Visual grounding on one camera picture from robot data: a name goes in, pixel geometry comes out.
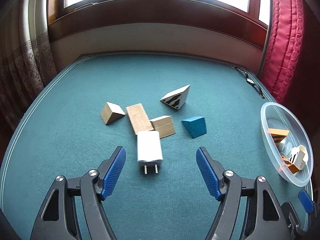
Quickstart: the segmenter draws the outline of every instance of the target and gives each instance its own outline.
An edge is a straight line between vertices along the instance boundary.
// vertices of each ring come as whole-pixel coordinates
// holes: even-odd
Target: green table
[[[187,84],[187,102],[179,111],[159,101]],[[16,129],[1,167],[1,209],[18,235],[29,239],[54,178],[82,176],[122,145],[127,160],[113,194],[103,203],[117,238],[204,239],[219,205],[196,164],[196,150],[204,146],[239,176],[264,175],[280,204],[293,203],[304,227],[306,214],[297,198],[301,188],[277,174],[265,151],[260,108],[273,99],[265,89],[264,94],[265,100],[242,73],[219,61],[161,53],[81,56],[44,89]],[[176,134],[161,139],[159,174],[145,176],[138,168],[136,136],[127,116],[104,125],[100,111],[107,101],[124,110],[142,103],[150,119],[172,115]],[[205,117],[207,134],[191,139],[181,120],[195,115]],[[306,190],[311,192],[310,185]],[[76,198],[87,240],[81,200]],[[244,208],[243,198],[233,239],[240,235]]]

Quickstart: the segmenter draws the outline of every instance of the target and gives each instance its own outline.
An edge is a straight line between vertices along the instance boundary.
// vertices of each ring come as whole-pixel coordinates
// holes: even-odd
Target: orange block
[[[290,131],[269,128],[269,133],[271,134],[275,145],[278,145],[284,138],[288,136]]]
[[[295,174],[299,171],[296,165],[294,165],[291,161],[289,161],[286,157],[281,156],[282,160],[284,161],[285,165],[289,168],[292,174]]]

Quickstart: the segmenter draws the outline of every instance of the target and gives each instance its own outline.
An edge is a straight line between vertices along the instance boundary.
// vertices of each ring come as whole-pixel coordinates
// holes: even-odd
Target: blue trapezoid block
[[[183,126],[187,129],[192,138],[207,133],[203,116],[193,116],[182,120]]]

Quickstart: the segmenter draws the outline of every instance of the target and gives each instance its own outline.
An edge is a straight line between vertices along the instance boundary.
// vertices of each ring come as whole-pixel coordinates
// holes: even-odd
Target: patterned curtain
[[[0,24],[0,109],[13,130],[56,74],[47,0],[17,0]]]

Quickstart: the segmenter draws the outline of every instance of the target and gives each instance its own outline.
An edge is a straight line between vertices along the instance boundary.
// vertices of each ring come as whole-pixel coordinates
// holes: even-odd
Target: blue gripper pad
[[[215,197],[215,199],[219,201],[221,198],[221,192],[219,190],[219,180],[200,148],[197,150],[196,160],[210,195]]]
[[[304,210],[310,214],[313,211],[313,201],[304,189],[299,192],[298,199],[300,200]]]
[[[125,157],[125,149],[122,147],[107,174],[103,178],[103,188],[100,193],[102,200],[105,200],[107,196],[112,194],[124,166]]]

